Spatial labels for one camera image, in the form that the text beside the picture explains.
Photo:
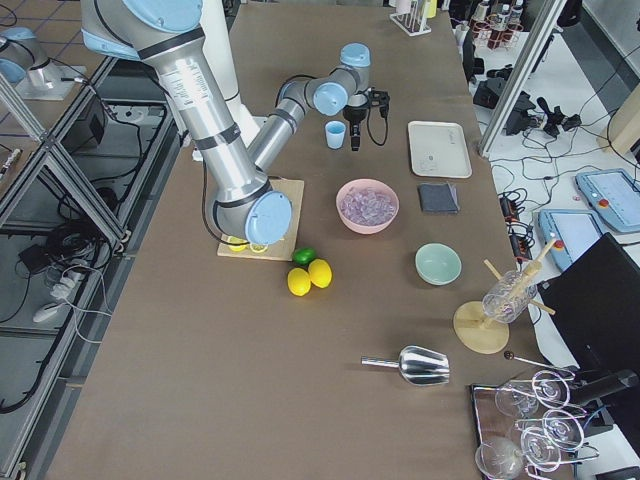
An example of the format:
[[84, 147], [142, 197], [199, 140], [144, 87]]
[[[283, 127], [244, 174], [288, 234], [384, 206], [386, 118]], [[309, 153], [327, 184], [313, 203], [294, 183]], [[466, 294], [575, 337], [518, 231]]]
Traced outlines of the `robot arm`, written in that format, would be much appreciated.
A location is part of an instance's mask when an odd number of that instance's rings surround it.
[[371, 56], [362, 43], [345, 45], [340, 63], [327, 76], [289, 81], [275, 110], [250, 143], [232, 116], [218, 85], [234, 75], [228, 64], [212, 72], [206, 45], [230, 58], [224, 10], [205, 1], [84, 1], [82, 34], [90, 50], [139, 61], [154, 69], [200, 152], [218, 192], [204, 215], [227, 236], [271, 245], [287, 233], [293, 208], [275, 190], [267, 171], [312, 109], [334, 116], [369, 92]]
[[11, 27], [1, 32], [1, 74], [27, 100], [62, 101], [74, 73], [56, 65], [33, 31]]

